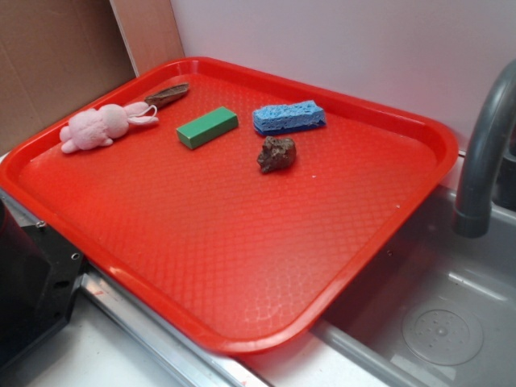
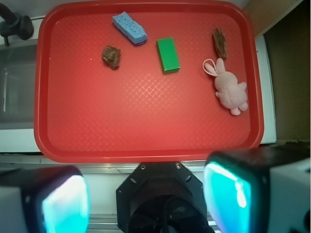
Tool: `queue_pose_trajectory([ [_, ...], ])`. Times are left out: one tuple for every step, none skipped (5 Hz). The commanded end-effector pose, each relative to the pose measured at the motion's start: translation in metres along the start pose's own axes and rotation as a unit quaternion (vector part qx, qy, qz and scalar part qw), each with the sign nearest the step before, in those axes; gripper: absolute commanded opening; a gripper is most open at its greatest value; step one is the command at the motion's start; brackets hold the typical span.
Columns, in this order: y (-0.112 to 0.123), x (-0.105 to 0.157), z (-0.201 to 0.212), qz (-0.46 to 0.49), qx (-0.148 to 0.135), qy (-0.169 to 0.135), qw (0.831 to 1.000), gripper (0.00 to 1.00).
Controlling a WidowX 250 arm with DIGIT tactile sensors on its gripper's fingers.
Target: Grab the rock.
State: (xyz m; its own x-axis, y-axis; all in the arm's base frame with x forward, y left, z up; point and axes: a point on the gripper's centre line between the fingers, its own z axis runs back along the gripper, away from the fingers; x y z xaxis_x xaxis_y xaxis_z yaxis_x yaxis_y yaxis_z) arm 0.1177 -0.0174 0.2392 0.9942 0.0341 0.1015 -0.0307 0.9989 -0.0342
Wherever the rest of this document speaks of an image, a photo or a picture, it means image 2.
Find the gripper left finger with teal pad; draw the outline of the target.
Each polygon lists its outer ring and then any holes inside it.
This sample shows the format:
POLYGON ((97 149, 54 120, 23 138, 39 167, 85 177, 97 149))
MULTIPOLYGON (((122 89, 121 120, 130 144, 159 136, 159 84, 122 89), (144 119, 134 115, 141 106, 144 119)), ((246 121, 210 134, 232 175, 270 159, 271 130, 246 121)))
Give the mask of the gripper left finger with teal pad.
POLYGON ((85 233, 89 217, 89 187, 77 167, 1 171, 2 233, 85 233))

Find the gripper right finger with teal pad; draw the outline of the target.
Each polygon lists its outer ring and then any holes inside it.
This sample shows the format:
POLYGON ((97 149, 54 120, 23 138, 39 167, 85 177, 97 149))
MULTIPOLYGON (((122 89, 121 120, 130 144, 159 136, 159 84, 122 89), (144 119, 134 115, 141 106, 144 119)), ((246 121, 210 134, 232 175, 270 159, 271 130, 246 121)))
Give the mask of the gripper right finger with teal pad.
POLYGON ((216 151, 206 160, 203 191, 207 209, 223 233, 308 233, 310 149, 216 151))

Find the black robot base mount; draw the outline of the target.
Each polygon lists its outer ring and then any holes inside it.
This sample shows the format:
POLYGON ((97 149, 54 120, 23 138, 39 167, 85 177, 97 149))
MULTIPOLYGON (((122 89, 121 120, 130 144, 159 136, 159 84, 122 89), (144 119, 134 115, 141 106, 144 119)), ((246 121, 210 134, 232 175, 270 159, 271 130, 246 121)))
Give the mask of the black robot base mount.
POLYGON ((124 233, 212 233, 203 183, 180 162, 141 163, 116 190, 124 233))

